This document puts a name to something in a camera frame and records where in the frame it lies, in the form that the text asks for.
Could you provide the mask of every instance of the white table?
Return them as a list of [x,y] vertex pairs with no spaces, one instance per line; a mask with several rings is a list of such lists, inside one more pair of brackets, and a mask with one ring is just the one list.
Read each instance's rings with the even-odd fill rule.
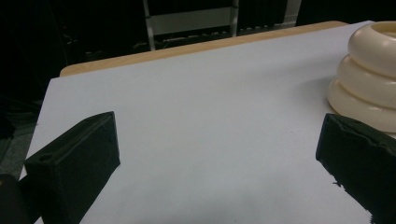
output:
[[28,156],[115,111],[121,165],[82,223],[368,224],[315,160],[365,23],[55,78]]

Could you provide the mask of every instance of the floor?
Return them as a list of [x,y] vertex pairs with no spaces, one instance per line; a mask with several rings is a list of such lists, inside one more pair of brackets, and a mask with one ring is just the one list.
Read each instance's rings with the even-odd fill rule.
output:
[[[239,35],[249,35],[266,31],[285,29],[294,26],[293,23],[276,25],[271,28],[258,27],[239,32]],[[227,34],[216,34],[208,36],[192,36],[182,39],[170,39],[162,43],[157,43],[157,49],[172,48],[176,46],[188,45],[197,42],[205,42],[214,39],[229,37]],[[0,174],[10,174],[16,179],[20,178],[23,162],[26,158],[30,142],[33,137],[37,115],[31,113],[10,114],[10,121],[16,128],[13,138],[0,139]]]

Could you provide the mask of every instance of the beige plastic object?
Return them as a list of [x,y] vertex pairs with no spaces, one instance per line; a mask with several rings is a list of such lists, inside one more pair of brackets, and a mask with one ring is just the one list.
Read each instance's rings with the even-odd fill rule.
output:
[[396,133],[396,21],[358,29],[327,98],[341,115]]

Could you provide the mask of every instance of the wooden table edge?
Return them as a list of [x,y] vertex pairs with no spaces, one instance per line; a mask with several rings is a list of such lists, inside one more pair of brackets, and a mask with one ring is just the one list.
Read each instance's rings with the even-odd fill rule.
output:
[[282,36],[299,35],[299,34],[325,30],[325,29],[335,28],[344,25],[347,24],[341,21],[325,21],[325,22],[314,23],[304,26],[297,26],[287,29],[257,33],[254,35],[240,35],[236,37],[191,44],[191,45],[175,47],[170,49],[159,49],[155,51],[147,51],[143,53],[125,55],[125,56],[109,58],[94,62],[77,63],[65,67],[61,71],[60,77],[67,77],[67,76],[72,76],[76,74],[81,74],[81,73],[86,73],[101,69],[124,66],[128,64],[143,63],[143,62],[164,59],[164,58],[174,57],[183,54],[200,52],[204,50],[225,48],[234,45],[250,43],[254,41],[278,38]]

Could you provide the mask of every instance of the cream ring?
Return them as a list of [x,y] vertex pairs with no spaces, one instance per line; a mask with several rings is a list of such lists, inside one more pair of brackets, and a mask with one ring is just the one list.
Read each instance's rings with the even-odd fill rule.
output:
[[396,21],[362,26],[349,38],[348,51],[359,65],[396,77]]
[[346,56],[338,66],[338,80],[352,94],[375,105],[396,109],[396,78],[383,77]]
[[342,87],[338,79],[330,84],[327,99],[332,108],[343,116],[360,120],[382,132],[396,133],[396,110],[355,97]]

